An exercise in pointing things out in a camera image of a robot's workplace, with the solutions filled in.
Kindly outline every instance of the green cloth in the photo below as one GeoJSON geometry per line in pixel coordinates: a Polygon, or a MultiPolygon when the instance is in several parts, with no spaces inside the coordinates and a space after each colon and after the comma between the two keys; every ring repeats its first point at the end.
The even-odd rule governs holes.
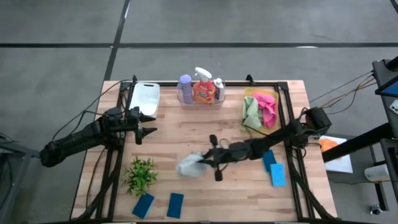
{"type": "Polygon", "coordinates": [[[259,102],[252,96],[243,98],[243,125],[252,128],[261,128],[259,119],[259,102]]]}

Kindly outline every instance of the blue sponge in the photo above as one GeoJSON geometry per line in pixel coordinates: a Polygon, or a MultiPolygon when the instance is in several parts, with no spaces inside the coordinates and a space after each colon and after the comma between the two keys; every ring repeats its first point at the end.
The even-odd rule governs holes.
{"type": "Polygon", "coordinates": [[[184,195],[172,193],[170,196],[169,210],[167,211],[167,216],[172,218],[181,217],[181,209],[184,195]]]}
{"type": "Polygon", "coordinates": [[[270,172],[271,169],[269,166],[276,163],[274,152],[272,152],[272,150],[268,150],[264,155],[262,155],[262,163],[266,167],[267,172],[270,172]]]}
{"type": "Polygon", "coordinates": [[[274,187],[285,187],[286,178],[283,164],[271,164],[271,181],[274,187]]]}
{"type": "Polygon", "coordinates": [[[154,201],[155,197],[150,194],[141,195],[132,213],[141,219],[145,219],[154,201]]]}

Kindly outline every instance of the clear plastic bin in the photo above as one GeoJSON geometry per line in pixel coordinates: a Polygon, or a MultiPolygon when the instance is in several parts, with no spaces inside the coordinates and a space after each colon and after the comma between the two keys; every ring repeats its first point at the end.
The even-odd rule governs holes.
{"type": "MultiPolygon", "coordinates": [[[[195,84],[197,82],[199,82],[199,81],[192,81],[191,86],[193,86],[193,84],[195,84]]],[[[183,91],[178,90],[177,99],[180,102],[180,106],[184,110],[219,110],[219,109],[221,109],[221,107],[226,99],[225,81],[223,80],[222,83],[224,85],[224,95],[220,96],[219,100],[214,100],[214,102],[212,104],[199,104],[199,103],[195,102],[195,100],[193,100],[193,99],[192,99],[191,103],[184,102],[183,91]]]]}

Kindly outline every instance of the orange spray bottle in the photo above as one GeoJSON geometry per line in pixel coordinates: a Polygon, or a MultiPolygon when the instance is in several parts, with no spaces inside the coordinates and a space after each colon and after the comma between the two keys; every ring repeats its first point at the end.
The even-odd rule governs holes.
{"type": "Polygon", "coordinates": [[[200,82],[193,84],[193,100],[199,104],[214,103],[216,87],[210,81],[211,73],[203,68],[195,68],[195,76],[199,76],[200,82]]]}

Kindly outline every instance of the purple bottle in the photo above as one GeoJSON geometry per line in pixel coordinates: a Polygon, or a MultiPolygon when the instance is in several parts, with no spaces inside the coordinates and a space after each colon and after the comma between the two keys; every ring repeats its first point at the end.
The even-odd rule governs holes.
{"type": "Polygon", "coordinates": [[[182,101],[184,103],[192,103],[192,78],[190,75],[182,75],[180,77],[180,82],[177,85],[179,90],[182,90],[182,101]]]}

